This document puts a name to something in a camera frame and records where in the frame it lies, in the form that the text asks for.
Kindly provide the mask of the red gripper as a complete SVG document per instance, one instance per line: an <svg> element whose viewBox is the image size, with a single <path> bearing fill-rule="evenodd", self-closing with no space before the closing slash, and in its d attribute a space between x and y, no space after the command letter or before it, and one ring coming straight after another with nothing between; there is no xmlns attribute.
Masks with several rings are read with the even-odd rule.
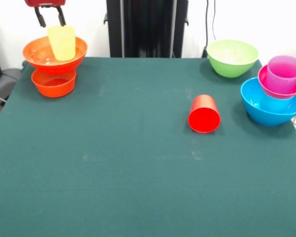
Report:
<svg viewBox="0 0 296 237"><path fill-rule="evenodd" d="M39 7L50 7L50 6L56 7L58 11L58 18L59 18L60 25L61 26L66 25L63 11L61 9L61 6L64 5L65 2L66 0L25 0L25 3L28 6L34 7L38 22L41 27L45 27L45 20L39 11Z"/></svg>

